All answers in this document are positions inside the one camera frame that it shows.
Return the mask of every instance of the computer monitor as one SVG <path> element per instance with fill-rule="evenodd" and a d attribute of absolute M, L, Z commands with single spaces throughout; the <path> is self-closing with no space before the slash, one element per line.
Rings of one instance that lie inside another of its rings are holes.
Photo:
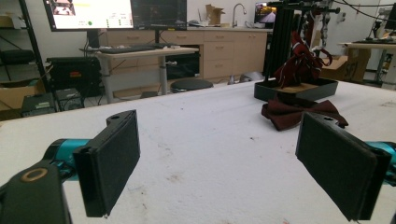
<path fill-rule="evenodd" d="M 51 31 L 134 28 L 131 0 L 43 0 Z"/>
<path fill-rule="evenodd" d="M 396 3 L 393 4 L 393 8 L 389 13 L 385 29 L 390 31 L 396 31 Z"/>
<path fill-rule="evenodd" d="M 268 7 L 266 2 L 256 3 L 254 12 L 254 27 L 274 28 L 276 18 L 276 7 Z"/>
<path fill-rule="evenodd" d="M 134 28 L 187 30 L 187 0 L 131 0 Z"/>

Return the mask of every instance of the white table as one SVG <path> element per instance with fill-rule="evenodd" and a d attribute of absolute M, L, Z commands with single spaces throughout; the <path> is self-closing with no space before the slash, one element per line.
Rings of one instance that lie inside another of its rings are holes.
<path fill-rule="evenodd" d="M 78 182 L 64 191 L 74 223 L 349 223 L 295 156 L 299 129 L 261 115 L 254 83 L 189 91 L 0 122 L 0 183 L 41 160 L 60 138 L 93 138 L 135 109 L 141 158 L 108 219 L 88 218 Z M 340 82 L 329 99 L 363 141 L 396 141 L 396 91 Z M 371 221 L 389 224 L 384 185 Z"/>
<path fill-rule="evenodd" d="M 382 88 L 396 90 L 396 45 L 392 44 L 359 44 L 359 43 L 341 43 L 345 47 L 353 49 L 386 49 L 387 53 L 393 54 Z"/>
<path fill-rule="evenodd" d="M 101 65 L 102 81 L 105 86 L 106 99 L 109 104 L 114 103 L 113 91 L 131 89 L 149 84 L 161 83 L 161 94 L 167 93 L 165 57 L 170 55 L 189 54 L 198 51 L 192 48 L 155 49 L 122 54 L 98 53 L 96 57 Z M 159 69 L 136 71 L 132 74 L 116 74 L 111 76 L 110 61 L 132 60 L 144 57 L 158 57 Z"/>

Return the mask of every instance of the round stool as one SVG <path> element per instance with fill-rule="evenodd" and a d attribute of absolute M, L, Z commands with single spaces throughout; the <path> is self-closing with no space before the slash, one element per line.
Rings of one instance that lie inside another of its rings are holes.
<path fill-rule="evenodd" d="M 173 93 L 212 88 L 213 83 L 202 79 L 182 79 L 171 84 Z"/>

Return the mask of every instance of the drawer handle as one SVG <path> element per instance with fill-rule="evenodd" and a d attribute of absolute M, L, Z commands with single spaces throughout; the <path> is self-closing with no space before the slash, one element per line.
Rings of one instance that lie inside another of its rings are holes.
<path fill-rule="evenodd" d="M 140 38 L 139 36 L 127 36 L 126 37 L 127 39 L 138 39 L 138 38 Z"/>

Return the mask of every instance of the folded cloth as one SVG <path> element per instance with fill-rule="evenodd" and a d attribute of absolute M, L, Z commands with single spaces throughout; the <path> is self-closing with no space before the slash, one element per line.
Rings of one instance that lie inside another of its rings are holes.
<path fill-rule="evenodd" d="M 328 100 L 321 103 L 296 98 L 287 95 L 278 95 L 268 104 L 262 106 L 262 115 L 271 120 L 278 131 L 283 131 L 298 125 L 304 111 L 318 113 L 338 120 L 337 125 L 345 128 L 348 125 L 337 108 Z"/>

